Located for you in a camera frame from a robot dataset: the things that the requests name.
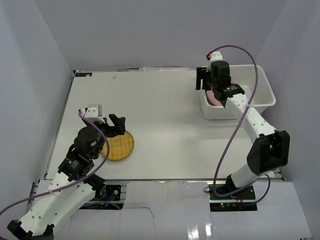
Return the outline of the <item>pink round plate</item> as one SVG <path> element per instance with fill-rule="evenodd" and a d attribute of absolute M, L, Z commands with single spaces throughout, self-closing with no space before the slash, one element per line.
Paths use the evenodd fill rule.
<path fill-rule="evenodd" d="M 213 106 L 225 107 L 228 98 L 232 98 L 237 92 L 238 87 L 232 82 L 207 83 L 205 87 L 207 101 Z"/>

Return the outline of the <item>round woven bamboo tray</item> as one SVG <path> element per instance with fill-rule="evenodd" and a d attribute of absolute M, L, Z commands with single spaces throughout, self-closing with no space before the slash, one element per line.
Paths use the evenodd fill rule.
<path fill-rule="evenodd" d="M 104 143 L 101 155 L 105 157 L 109 152 L 107 159 L 112 162 L 122 161 L 127 158 L 134 150 L 135 140 L 129 131 L 125 131 L 124 135 L 107 138 L 109 146 Z"/>

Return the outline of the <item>cream round plate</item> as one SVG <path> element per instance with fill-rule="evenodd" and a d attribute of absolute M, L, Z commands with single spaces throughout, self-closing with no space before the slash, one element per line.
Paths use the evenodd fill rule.
<path fill-rule="evenodd" d="M 241 85 L 245 95 L 249 98 L 252 95 L 250 88 L 247 85 Z"/>

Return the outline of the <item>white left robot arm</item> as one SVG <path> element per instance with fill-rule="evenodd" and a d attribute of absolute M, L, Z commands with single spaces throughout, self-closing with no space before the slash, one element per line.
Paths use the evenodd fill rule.
<path fill-rule="evenodd" d="M 125 117 L 110 114 L 113 125 L 106 118 L 93 120 L 80 113 L 85 127 L 77 137 L 59 165 L 57 174 L 46 192 L 32 196 L 38 199 L 21 218 L 11 220 L 7 229 L 19 240 L 52 240 L 62 223 L 92 199 L 105 196 L 106 181 L 96 172 L 94 165 L 109 138 L 124 135 Z"/>

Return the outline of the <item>white plastic bin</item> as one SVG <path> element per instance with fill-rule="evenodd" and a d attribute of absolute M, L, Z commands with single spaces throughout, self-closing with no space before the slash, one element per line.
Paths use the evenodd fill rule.
<path fill-rule="evenodd" d="M 238 85 L 246 85 L 252 91 L 255 86 L 255 68 L 252 64 L 230 65 L 231 82 Z M 262 114 L 268 107 L 276 104 L 276 98 L 270 86 L 269 80 L 259 65 L 257 66 L 258 84 L 251 105 Z M 199 91 L 201 108 L 206 120 L 234 120 L 235 116 L 229 109 L 222 106 L 211 105 L 205 90 Z"/>

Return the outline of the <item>black label sticker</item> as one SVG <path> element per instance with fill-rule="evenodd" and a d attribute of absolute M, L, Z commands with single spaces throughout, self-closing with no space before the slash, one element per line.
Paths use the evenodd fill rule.
<path fill-rule="evenodd" d="M 76 72 L 75 77 L 91 77 L 92 73 L 91 72 Z"/>

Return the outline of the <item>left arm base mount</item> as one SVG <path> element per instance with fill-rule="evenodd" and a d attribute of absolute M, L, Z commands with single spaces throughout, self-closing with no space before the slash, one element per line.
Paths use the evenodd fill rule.
<path fill-rule="evenodd" d="M 121 210 L 124 205 L 125 193 L 121 185 L 106 185 L 99 195 L 84 204 L 81 210 Z"/>

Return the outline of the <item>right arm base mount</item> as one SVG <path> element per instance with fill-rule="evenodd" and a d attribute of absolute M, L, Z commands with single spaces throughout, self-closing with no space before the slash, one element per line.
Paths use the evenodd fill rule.
<path fill-rule="evenodd" d="M 254 188 L 249 186 L 236 194 L 218 197 L 213 192 L 213 185 L 204 188 L 209 196 L 210 211 L 213 212 L 255 212 L 258 210 Z"/>

